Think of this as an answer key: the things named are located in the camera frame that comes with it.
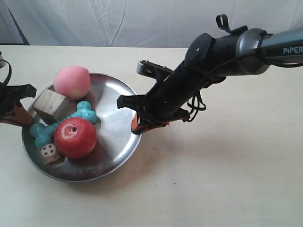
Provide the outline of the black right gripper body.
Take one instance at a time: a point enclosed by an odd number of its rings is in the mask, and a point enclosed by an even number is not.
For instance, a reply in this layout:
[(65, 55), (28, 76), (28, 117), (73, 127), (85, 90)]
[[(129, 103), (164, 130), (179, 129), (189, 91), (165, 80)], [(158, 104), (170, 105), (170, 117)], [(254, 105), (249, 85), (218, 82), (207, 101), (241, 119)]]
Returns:
[(199, 93), (202, 78), (182, 62), (167, 77), (155, 78), (156, 83), (145, 95), (121, 95), (117, 108), (130, 108), (157, 122), (191, 122), (190, 115), (204, 109)]

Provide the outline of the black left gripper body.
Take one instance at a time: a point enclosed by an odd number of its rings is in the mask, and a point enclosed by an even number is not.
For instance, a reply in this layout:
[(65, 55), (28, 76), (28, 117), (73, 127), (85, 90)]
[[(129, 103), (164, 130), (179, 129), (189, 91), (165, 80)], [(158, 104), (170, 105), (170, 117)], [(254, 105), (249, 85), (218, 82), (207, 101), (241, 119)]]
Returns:
[(36, 88), (31, 84), (8, 86), (0, 84), (0, 117), (9, 116), (15, 107), (21, 107), (21, 99), (34, 98)]

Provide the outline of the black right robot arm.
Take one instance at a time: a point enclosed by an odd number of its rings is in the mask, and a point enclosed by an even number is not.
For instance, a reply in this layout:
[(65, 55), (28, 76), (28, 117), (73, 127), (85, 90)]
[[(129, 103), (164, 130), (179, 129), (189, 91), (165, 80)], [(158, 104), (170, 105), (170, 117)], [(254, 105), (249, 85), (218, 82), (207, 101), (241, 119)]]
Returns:
[(172, 121), (193, 121), (198, 112), (206, 110), (201, 89), (221, 83), (228, 76), (259, 75), (271, 65), (296, 68), (302, 64), (300, 28), (269, 34), (243, 26), (221, 38), (204, 33), (192, 42), (174, 70), (141, 60), (137, 73), (156, 83), (144, 95), (120, 96), (117, 107), (135, 111), (131, 132), (141, 134)]

